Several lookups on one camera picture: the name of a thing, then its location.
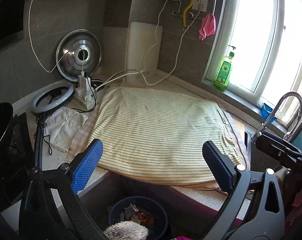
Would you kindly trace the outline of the dark blue trash bin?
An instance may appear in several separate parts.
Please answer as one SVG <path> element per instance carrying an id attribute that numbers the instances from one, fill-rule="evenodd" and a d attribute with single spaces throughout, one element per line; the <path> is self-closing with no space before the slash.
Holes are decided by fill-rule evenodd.
<path id="1" fill-rule="evenodd" d="M 134 222 L 148 229 L 147 239 L 160 239 L 168 226 L 168 216 L 156 201 L 142 196 L 132 196 L 118 201 L 109 212 L 109 225 Z"/>

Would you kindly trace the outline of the white cloth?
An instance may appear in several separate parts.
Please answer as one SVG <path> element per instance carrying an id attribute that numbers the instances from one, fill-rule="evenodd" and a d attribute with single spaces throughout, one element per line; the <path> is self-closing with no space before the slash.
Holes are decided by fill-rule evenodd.
<path id="1" fill-rule="evenodd" d="M 88 116 L 77 111 L 61 107 L 46 120 L 45 134 L 50 136 L 49 144 L 63 152 L 69 152 L 77 132 L 88 120 Z"/>

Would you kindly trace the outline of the blue small container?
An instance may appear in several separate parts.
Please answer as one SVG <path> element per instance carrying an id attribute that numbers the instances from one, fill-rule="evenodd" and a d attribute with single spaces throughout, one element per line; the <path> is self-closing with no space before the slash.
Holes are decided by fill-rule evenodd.
<path id="1" fill-rule="evenodd" d="M 266 103 L 263 103 L 261 108 L 260 108 L 261 116 L 265 120 L 268 118 L 268 116 L 271 114 L 272 111 L 273 111 L 273 109 L 269 105 L 267 105 Z"/>

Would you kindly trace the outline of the striped towel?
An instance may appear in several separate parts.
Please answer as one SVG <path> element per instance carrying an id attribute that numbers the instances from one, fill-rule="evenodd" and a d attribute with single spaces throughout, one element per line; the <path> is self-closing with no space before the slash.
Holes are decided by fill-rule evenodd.
<path id="1" fill-rule="evenodd" d="M 250 167 L 231 119 L 214 101 L 146 88 L 109 89 L 89 140 L 103 143 L 98 166 L 151 184 L 217 188 L 202 147 L 214 142 L 234 164 Z"/>

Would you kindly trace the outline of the white power strip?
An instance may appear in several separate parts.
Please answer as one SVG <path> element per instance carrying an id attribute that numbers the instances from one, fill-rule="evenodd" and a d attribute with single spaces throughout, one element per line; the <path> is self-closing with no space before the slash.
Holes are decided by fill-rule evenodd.
<path id="1" fill-rule="evenodd" d="M 91 86 L 89 75 L 84 71 L 82 71 L 78 76 L 78 85 L 75 88 L 75 100 L 84 108 L 85 111 L 92 111 L 95 108 L 95 90 Z"/>

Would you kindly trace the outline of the black wok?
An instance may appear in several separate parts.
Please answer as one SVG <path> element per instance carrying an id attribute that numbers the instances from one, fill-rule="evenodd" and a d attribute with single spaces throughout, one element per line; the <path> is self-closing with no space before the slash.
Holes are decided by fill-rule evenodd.
<path id="1" fill-rule="evenodd" d="M 13 106 L 0 103 L 0 153 L 7 151 L 12 138 Z"/>

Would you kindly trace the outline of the green dish soap bottle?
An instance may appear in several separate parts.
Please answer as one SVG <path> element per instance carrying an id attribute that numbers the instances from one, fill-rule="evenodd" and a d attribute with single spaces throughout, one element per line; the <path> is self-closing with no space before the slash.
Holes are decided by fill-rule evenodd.
<path id="1" fill-rule="evenodd" d="M 222 92 L 227 89 L 227 86 L 229 84 L 229 78 L 232 71 L 232 60 L 234 58 L 234 50 L 236 49 L 235 46 L 229 45 L 229 47 L 231 47 L 231 50 L 229 51 L 228 55 L 222 58 L 219 71 L 213 82 L 213 86 Z"/>

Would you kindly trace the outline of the steel pot lid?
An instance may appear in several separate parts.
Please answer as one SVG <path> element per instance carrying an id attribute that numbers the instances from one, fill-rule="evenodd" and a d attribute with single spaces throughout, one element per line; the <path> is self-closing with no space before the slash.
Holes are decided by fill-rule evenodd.
<path id="1" fill-rule="evenodd" d="M 76 82 L 82 73 L 93 75 L 98 70 L 102 61 L 102 46 L 91 31 L 74 30 L 59 42 L 55 59 L 62 77 Z"/>

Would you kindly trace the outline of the pink hanging cloth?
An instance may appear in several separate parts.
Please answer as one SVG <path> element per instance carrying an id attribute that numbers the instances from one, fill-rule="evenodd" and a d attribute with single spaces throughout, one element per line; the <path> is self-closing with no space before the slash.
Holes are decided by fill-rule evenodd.
<path id="1" fill-rule="evenodd" d="M 210 35 L 216 33 L 216 18 L 213 14 L 206 15 L 201 20 L 201 27 L 199 30 L 199 40 L 203 41 Z"/>

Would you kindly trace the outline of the white cutting board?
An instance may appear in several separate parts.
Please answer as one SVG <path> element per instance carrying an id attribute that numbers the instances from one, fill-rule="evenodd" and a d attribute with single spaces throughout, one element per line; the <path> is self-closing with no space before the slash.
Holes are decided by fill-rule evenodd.
<path id="1" fill-rule="evenodd" d="M 144 78 L 152 83 L 159 61 L 162 26 L 131 22 L 128 33 L 127 63 L 128 83 L 142 83 Z"/>

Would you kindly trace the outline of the white wall socket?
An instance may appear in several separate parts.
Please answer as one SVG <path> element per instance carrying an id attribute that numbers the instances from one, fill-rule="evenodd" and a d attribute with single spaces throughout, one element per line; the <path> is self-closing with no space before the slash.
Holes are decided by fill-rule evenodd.
<path id="1" fill-rule="evenodd" d="M 194 0 L 192 9 L 206 12 L 208 0 Z"/>

